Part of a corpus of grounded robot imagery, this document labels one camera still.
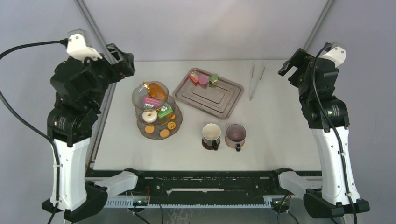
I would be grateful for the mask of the metal serving tray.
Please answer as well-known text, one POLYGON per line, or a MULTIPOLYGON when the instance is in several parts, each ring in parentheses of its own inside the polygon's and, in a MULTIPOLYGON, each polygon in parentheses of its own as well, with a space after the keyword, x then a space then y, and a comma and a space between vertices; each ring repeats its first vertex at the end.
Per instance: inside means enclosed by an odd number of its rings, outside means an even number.
POLYGON ((214 75, 199 68, 190 69, 174 90, 173 98, 218 119, 228 119, 244 92, 243 86, 224 77, 218 77, 215 84, 208 83, 204 87, 192 81, 189 76, 191 72, 198 76, 214 75))

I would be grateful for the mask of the brown cookie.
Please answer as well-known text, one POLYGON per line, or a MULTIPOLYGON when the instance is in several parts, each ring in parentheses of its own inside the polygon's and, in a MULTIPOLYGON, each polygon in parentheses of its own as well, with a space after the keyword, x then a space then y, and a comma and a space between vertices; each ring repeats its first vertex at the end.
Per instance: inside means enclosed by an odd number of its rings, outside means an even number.
POLYGON ((151 98, 158 100, 164 100, 167 97, 165 90, 157 83, 150 83, 147 86, 147 92, 151 98))

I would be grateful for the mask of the orange lotus-pattern biscuit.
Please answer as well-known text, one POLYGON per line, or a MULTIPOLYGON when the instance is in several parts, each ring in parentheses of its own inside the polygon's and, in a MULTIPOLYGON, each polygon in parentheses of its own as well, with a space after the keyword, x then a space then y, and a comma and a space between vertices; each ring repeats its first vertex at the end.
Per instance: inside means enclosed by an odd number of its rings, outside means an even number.
POLYGON ((176 125, 176 123, 174 121, 170 121, 170 122, 167 123, 167 128, 170 129, 170 130, 175 129, 176 126, 177 125, 176 125))

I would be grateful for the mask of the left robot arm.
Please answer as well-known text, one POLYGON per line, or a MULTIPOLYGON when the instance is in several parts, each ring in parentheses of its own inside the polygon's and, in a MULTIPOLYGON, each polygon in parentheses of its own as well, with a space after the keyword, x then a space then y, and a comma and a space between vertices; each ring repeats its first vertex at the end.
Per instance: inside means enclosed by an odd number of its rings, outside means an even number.
POLYGON ((77 223, 98 214, 108 198, 128 190, 139 195, 146 182, 127 168, 99 181, 85 179, 86 156, 93 125, 110 84, 133 76, 134 56, 111 43, 106 46, 116 59, 111 64, 95 49, 68 44, 69 58, 60 63, 50 82, 56 101, 47 119, 47 135, 54 144, 54 186, 51 198, 42 203, 50 213, 63 212, 77 223))

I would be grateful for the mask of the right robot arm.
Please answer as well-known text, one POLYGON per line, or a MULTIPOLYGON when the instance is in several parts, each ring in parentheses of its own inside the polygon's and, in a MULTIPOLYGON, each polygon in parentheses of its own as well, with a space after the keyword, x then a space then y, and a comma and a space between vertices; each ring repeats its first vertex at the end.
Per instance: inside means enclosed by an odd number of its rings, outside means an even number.
POLYGON ((349 154, 349 116, 346 104, 334 95, 339 66, 346 50, 336 43, 327 43, 316 54, 298 49, 278 71, 289 77, 298 88, 302 114, 308 122, 318 148, 322 184, 314 184, 291 168, 272 171, 270 189, 275 194, 288 191, 303 200, 312 218, 333 219, 370 210, 355 185, 349 154))

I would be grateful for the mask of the purple glass cup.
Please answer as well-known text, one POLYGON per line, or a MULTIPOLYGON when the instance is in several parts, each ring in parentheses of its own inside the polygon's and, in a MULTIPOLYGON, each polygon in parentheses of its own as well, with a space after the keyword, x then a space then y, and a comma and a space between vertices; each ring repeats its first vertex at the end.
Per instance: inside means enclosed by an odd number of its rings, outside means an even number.
MULTIPOLYGON (((240 142, 246 140, 246 134, 246 130, 243 126, 239 124, 232 124, 227 128, 225 139, 229 139, 234 142, 240 142)), ((238 147, 235 150, 240 152, 241 148, 238 147)))

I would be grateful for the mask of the white frosted donut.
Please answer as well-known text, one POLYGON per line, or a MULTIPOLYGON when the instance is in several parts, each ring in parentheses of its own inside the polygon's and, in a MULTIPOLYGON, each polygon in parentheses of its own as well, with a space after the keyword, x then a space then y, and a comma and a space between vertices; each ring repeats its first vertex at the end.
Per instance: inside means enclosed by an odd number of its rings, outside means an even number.
POLYGON ((142 119, 146 123, 153 123, 157 120, 157 111, 144 111, 141 115, 142 119))

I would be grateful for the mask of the pink purple cake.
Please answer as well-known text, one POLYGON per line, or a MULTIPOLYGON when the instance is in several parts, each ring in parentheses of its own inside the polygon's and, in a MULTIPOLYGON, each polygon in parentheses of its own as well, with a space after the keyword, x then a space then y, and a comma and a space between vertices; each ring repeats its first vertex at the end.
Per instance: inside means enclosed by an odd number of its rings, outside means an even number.
POLYGON ((142 103, 143 103, 143 108, 146 111, 151 110, 151 109, 156 110, 157 108, 159 108, 162 105, 160 100, 158 100, 156 98, 151 98, 149 96, 144 96, 142 103))

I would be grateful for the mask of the dark brown round coaster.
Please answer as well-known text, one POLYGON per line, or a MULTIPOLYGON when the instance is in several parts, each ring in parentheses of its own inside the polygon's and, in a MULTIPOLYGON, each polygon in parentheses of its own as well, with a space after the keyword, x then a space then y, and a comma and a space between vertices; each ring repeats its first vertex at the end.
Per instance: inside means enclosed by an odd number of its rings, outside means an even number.
POLYGON ((205 149, 217 151, 219 149, 220 140, 219 139, 207 140, 207 139, 203 138, 201 143, 205 149))

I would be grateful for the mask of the orange round biscuit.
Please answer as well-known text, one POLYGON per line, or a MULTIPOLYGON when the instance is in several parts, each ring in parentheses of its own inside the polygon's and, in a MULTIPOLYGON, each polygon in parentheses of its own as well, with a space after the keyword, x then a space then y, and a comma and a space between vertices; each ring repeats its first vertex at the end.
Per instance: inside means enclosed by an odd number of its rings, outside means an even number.
POLYGON ((160 131, 161 138, 168 138, 170 135, 170 131, 168 129, 163 129, 160 131))
POLYGON ((145 127, 145 133, 151 134, 155 131, 155 127, 153 126, 146 126, 145 127))

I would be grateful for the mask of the three-tier glass dessert stand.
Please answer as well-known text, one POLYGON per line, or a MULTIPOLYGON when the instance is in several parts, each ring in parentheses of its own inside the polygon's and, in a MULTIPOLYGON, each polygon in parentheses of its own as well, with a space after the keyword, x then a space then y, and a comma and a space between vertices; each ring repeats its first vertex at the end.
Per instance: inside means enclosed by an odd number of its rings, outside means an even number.
POLYGON ((167 86, 146 81, 132 93, 136 124, 140 133, 151 140, 164 140, 181 127, 183 115, 167 86))

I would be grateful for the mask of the black mug white inside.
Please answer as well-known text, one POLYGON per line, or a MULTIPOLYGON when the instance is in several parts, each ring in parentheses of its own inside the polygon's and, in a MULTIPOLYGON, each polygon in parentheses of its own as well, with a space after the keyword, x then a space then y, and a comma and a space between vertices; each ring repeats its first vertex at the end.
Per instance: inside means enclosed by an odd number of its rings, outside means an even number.
POLYGON ((207 140, 217 140, 221 137, 221 129, 218 125, 210 123, 203 127, 202 135, 207 140))

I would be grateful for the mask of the light wooden round coaster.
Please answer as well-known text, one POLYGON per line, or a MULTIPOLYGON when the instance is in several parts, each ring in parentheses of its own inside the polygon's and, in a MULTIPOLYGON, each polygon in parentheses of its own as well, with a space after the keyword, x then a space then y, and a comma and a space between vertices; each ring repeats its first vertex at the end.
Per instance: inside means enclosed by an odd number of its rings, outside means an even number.
POLYGON ((236 149, 238 147, 242 148, 244 146, 245 142, 246 142, 246 140, 243 140, 240 142, 234 142, 229 139, 225 139, 225 143, 227 144, 227 146, 230 148, 234 148, 234 149, 236 149))

